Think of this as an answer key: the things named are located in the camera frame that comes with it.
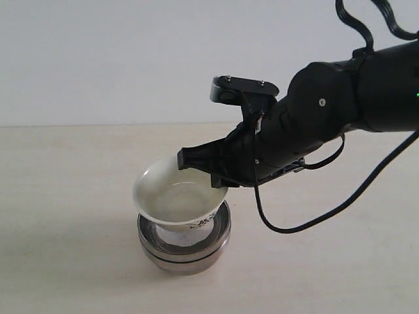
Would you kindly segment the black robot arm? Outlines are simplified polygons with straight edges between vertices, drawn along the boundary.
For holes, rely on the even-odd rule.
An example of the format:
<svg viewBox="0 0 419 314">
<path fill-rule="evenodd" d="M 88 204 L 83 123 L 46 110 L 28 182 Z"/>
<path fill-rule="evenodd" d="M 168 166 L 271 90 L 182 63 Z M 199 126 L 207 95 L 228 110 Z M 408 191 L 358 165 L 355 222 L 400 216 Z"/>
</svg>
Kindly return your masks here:
<svg viewBox="0 0 419 314">
<path fill-rule="evenodd" d="M 215 188 L 251 187 L 302 170 L 305 156 L 346 132 L 416 131 L 418 42 L 312 62 L 278 93 L 270 82 L 215 77 L 211 100 L 239 106 L 243 119 L 224 138 L 182 148 L 178 168 L 209 173 Z"/>
</svg>

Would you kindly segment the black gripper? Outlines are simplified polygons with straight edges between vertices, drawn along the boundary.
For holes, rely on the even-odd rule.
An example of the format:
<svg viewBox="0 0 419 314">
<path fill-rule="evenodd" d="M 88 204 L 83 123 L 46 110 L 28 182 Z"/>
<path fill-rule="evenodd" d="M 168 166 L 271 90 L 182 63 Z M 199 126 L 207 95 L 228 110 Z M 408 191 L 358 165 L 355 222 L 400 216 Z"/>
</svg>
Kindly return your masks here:
<svg viewBox="0 0 419 314">
<path fill-rule="evenodd" d="M 275 104 L 251 113 L 224 139 L 182 147 L 177 168 L 211 174 L 212 188 L 252 187 L 314 152 L 314 110 Z"/>
</svg>

